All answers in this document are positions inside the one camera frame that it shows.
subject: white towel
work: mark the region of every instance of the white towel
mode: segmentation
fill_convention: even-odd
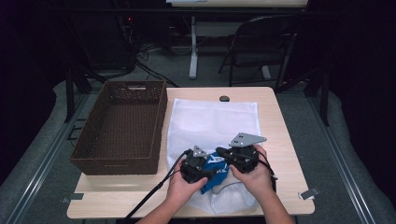
[[[180,154],[198,146],[208,154],[229,147],[238,133],[261,135],[257,103],[205,102],[175,99],[167,136],[168,169]],[[195,192],[188,205],[211,214],[232,213],[252,206],[256,200],[242,183],[219,194]]]

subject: wooden table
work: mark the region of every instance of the wooden table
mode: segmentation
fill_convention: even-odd
[[[298,192],[308,190],[303,171],[290,140],[274,92],[266,87],[233,88],[168,88],[168,105],[163,124],[163,139],[159,171],[156,175],[84,175],[78,181],[75,193],[83,193],[82,200],[72,200],[67,210],[70,218],[122,218],[152,190],[167,173],[166,136],[175,98],[185,100],[218,101],[227,95],[232,102],[257,102],[262,135],[267,137],[263,144],[267,150],[276,176],[277,195],[291,215],[308,215],[314,212],[312,200],[299,199]],[[134,215],[143,217],[156,207],[166,196],[165,183]],[[231,216],[262,215],[260,207]],[[200,209],[185,205],[176,217],[214,217]]]

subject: brown wicker basket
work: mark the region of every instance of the brown wicker basket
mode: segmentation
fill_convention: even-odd
[[[108,81],[70,161],[85,175],[154,175],[168,97],[165,81]]]

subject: chair leg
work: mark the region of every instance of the chair leg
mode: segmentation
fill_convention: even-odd
[[[283,80],[283,75],[284,75],[283,74],[283,69],[284,69],[284,66],[285,66],[286,53],[287,53],[287,48],[285,48],[284,52],[283,52],[283,56],[282,56],[283,60],[280,63],[279,72],[277,73],[277,78],[276,78],[276,84],[275,84],[275,87],[274,87],[274,92],[277,92],[277,88],[279,88],[280,81]]]
[[[230,64],[230,78],[228,86],[231,87],[233,85],[233,63]]]
[[[230,55],[230,51],[228,51],[227,52],[227,54],[225,55],[225,57],[224,57],[224,60],[223,60],[223,62],[222,62],[222,64],[221,64],[221,67],[220,67],[220,69],[219,69],[219,71],[218,71],[218,73],[220,74],[221,73],[221,70],[222,70],[222,67],[225,65],[225,63],[227,62],[227,59],[228,59],[228,56]]]

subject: blue cloth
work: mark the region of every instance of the blue cloth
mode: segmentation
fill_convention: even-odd
[[[221,182],[227,177],[229,166],[225,162],[224,158],[220,157],[217,152],[214,152],[207,156],[205,164],[202,166],[202,170],[211,171],[217,169],[217,173],[212,177],[211,180],[201,188],[201,193],[204,194],[208,190],[212,189],[216,185],[221,184]]]

